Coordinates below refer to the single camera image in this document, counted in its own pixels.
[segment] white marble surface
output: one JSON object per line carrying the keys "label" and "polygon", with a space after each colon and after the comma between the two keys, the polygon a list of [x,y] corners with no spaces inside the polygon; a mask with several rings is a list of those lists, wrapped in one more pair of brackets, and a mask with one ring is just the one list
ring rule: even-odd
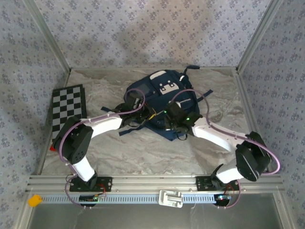
{"label": "white marble surface", "polygon": [[[102,106],[111,109],[121,103],[128,85],[154,71],[156,69],[73,70],[68,86],[83,84],[88,117],[95,117],[104,113]],[[207,97],[213,122],[248,132],[231,71],[188,70],[188,75],[195,89],[214,91]],[[205,114],[205,103],[200,102],[199,107],[201,114]],[[99,135],[90,143],[87,157],[98,174],[209,174],[220,163],[234,157],[217,145],[192,136],[187,141],[170,142],[146,128],[121,137],[118,132]],[[42,174],[68,173],[69,169],[57,153],[48,152]]]}

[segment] floral wallpaper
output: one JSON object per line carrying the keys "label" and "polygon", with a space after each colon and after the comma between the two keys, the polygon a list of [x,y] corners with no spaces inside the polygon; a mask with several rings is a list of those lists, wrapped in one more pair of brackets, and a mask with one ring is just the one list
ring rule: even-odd
{"label": "floral wallpaper", "polygon": [[10,229],[65,74],[22,0],[0,1],[0,31],[0,229]]}
{"label": "floral wallpaper", "polygon": [[236,66],[270,0],[35,0],[70,67]]}
{"label": "floral wallpaper", "polygon": [[266,143],[278,155],[287,195],[305,228],[305,2],[284,0],[242,73]]}

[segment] navy blue backpack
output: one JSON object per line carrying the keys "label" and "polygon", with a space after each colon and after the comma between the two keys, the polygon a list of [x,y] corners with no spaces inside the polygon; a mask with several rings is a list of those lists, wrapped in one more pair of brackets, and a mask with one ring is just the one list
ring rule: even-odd
{"label": "navy blue backpack", "polygon": [[[187,69],[199,68],[199,66],[190,65],[183,73],[179,73],[175,70],[157,71],[131,84],[127,88],[127,91],[132,88],[142,90],[146,97],[146,103],[156,111],[157,115],[151,120],[145,122],[144,125],[120,132],[120,136],[147,127],[170,141],[173,141],[176,138],[182,140],[180,137],[184,134],[177,133],[175,130],[165,130],[165,114],[163,111],[178,92],[186,88],[193,88],[189,81],[189,77],[186,74]],[[212,92],[212,90],[209,90],[204,94],[204,96],[207,97]],[[187,113],[193,111],[199,113],[198,102],[201,100],[203,100],[203,98],[200,97],[197,99],[194,92],[181,93],[175,99],[176,102],[180,102],[181,108]]]}

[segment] black and white checkered board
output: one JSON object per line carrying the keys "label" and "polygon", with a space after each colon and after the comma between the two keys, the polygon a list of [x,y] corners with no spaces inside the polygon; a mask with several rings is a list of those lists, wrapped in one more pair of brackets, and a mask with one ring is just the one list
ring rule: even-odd
{"label": "black and white checkered board", "polygon": [[71,116],[87,118],[85,89],[82,84],[55,89],[53,91],[53,124],[52,139],[54,139],[65,122]]}

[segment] white bracket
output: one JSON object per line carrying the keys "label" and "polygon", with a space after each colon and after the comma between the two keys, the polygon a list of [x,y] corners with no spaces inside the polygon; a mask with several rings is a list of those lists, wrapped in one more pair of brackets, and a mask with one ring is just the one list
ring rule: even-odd
{"label": "white bracket", "polygon": [[181,192],[160,190],[158,203],[163,206],[182,208],[182,198]]}

